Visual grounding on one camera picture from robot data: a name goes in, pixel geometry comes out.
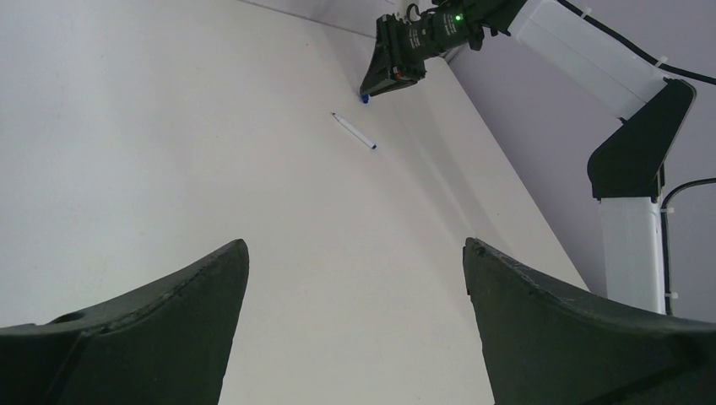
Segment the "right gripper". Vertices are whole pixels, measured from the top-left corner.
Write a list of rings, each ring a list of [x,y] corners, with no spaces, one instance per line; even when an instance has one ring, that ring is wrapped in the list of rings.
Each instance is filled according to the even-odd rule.
[[[392,14],[377,19],[377,43],[361,86],[361,98],[404,89],[426,76],[425,60],[447,51],[433,18],[406,23]]]

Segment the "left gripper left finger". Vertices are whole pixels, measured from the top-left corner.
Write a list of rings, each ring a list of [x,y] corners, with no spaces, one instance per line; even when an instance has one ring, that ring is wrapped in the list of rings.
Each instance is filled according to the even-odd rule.
[[[249,252],[233,240],[114,299],[1,331],[4,404],[216,404]]]

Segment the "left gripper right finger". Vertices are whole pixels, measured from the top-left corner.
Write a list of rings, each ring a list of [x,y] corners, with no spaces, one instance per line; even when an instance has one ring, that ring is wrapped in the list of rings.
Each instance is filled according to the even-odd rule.
[[[714,403],[714,324],[605,299],[476,238],[463,267],[496,403]]]

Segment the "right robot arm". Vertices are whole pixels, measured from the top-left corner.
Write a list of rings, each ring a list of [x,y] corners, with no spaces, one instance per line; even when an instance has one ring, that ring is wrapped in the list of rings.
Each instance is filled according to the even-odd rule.
[[[566,1],[406,1],[376,22],[363,101],[417,84],[425,63],[504,34],[536,52],[600,101],[620,127],[590,156],[610,300],[669,315],[664,162],[696,99],[683,74]]]

